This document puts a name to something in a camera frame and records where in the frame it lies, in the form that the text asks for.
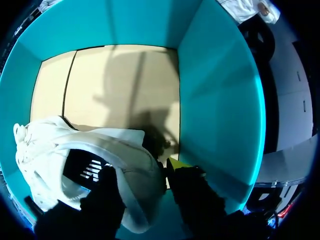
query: white cabinet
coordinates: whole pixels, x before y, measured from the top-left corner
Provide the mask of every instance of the white cabinet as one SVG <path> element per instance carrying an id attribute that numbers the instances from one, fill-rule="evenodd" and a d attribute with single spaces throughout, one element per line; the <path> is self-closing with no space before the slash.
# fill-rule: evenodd
<path id="1" fill-rule="evenodd" d="M 312 137 L 313 112 L 308 90 L 278 95 L 279 136 L 277 151 Z"/>
<path id="2" fill-rule="evenodd" d="M 307 76 L 292 42 L 277 42 L 270 60 L 278 95 L 309 91 Z"/>

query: white hoodie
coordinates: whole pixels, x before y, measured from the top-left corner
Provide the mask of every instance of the white hoodie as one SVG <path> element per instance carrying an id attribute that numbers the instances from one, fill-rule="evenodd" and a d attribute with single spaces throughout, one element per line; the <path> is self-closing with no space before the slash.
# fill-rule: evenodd
<path id="1" fill-rule="evenodd" d="M 222 7 L 236 20 L 239 24 L 252 18 L 254 15 L 259 16 L 267 24 L 275 24 L 279 17 L 280 11 L 269 0 L 217 0 Z M 258 4 L 263 3 L 269 10 L 269 14 L 264 16 L 260 13 Z"/>

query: gloved hand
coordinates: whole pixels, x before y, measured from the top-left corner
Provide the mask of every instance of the gloved hand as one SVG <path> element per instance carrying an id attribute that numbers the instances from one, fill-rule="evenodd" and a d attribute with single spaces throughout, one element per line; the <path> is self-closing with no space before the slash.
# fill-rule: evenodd
<path id="1" fill-rule="evenodd" d="M 105 228 L 118 229 L 124 215 L 125 205 L 119 194 L 116 170 L 104 166 L 98 173 L 99 181 L 87 197 L 80 200 L 83 214 L 94 218 L 99 216 Z"/>
<path id="2" fill-rule="evenodd" d="M 184 223 L 195 237 L 211 235 L 215 224 L 226 216 L 225 200 L 208 185 L 204 171 L 198 167 L 173 170 L 167 160 L 167 177 Z"/>
<path id="3" fill-rule="evenodd" d="M 115 239 L 125 211 L 116 171 L 105 166 L 97 186 L 80 200 L 81 211 L 63 202 L 40 216 L 34 227 L 37 239 Z"/>

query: yellow object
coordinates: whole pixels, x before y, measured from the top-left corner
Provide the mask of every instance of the yellow object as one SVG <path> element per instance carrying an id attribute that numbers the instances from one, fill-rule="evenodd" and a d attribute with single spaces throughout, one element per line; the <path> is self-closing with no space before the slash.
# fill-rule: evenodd
<path id="1" fill-rule="evenodd" d="M 175 160 L 172 157 L 169 157 L 169 160 L 170 160 L 174 170 L 179 169 L 179 168 L 183 168 L 183 167 L 185 167 L 185 168 L 191 168 L 192 167 L 191 165 L 183 163 L 183 162 L 178 161 L 178 160 Z"/>

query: white cloth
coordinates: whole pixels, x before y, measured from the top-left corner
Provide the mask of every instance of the white cloth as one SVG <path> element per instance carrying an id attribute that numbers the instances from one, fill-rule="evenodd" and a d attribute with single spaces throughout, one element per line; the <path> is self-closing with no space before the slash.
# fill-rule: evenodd
<path id="1" fill-rule="evenodd" d="M 275 24 L 280 17 L 280 11 L 269 0 L 217 0 L 217 1 L 239 24 L 252 18 L 256 14 L 259 14 L 259 16 L 267 24 Z M 267 16 L 264 16 L 260 13 L 258 8 L 259 3 L 263 3 L 268 8 L 269 14 Z"/>
<path id="2" fill-rule="evenodd" d="M 114 138 L 105 130 L 71 129 L 59 116 L 26 126 L 16 123 L 13 134 L 17 165 L 30 186 L 33 201 L 42 210 L 54 207 L 57 200 L 80 209 L 80 199 L 89 191 L 63 176 L 70 149 L 79 149 L 103 158 L 115 168 L 118 190 L 126 206 L 121 222 L 124 227 L 143 233 L 154 222 L 165 193 L 163 176 L 141 144 Z"/>
<path id="3" fill-rule="evenodd" d="M 52 6 L 56 5 L 61 1 L 62 0 L 43 0 L 38 9 L 41 13 L 44 13 L 45 11 L 50 9 Z"/>

